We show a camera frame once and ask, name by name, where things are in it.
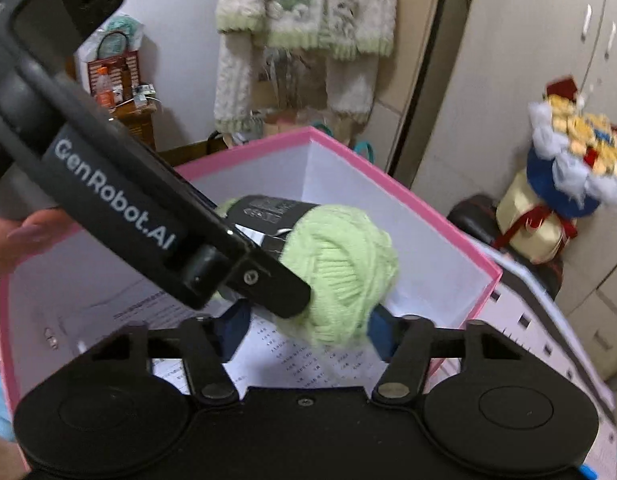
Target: fingernail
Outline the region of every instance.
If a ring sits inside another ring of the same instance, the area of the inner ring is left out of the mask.
[[[52,236],[52,232],[47,227],[42,225],[27,225],[19,227],[15,231],[11,231],[7,238],[13,242],[21,242],[25,244],[45,242]]]

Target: yarn ball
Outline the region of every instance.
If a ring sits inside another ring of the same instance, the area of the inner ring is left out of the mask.
[[[280,261],[313,293],[302,314],[276,324],[313,345],[343,346],[364,338],[373,308],[391,290],[399,269],[389,234],[364,211],[342,205],[306,213],[288,234]]]

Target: white sweater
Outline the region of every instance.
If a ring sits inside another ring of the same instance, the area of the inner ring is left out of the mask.
[[[234,132],[248,120],[253,45],[323,50],[329,107],[365,122],[378,57],[393,52],[396,6],[397,0],[219,0],[217,129]]]

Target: wardrobe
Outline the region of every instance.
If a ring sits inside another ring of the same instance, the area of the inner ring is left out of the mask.
[[[525,164],[528,102],[571,74],[587,111],[617,123],[617,0],[473,0],[412,190],[446,215],[476,193],[500,198]],[[617,210],[578,224],[557,304],[594,362],[617,370]]]

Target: black leather stool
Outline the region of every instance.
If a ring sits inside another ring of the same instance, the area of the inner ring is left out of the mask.
[[[463,200],[452,209],[447,219],[461,231],[488,245],[501,234],[495,221],[493,199],[487,195],[478,194]],[[512,247],[508,246],[505,250],[514,260],[527,267],[555,300],[562,287],[562,258],[558,255],[545,264],[535,265]]]

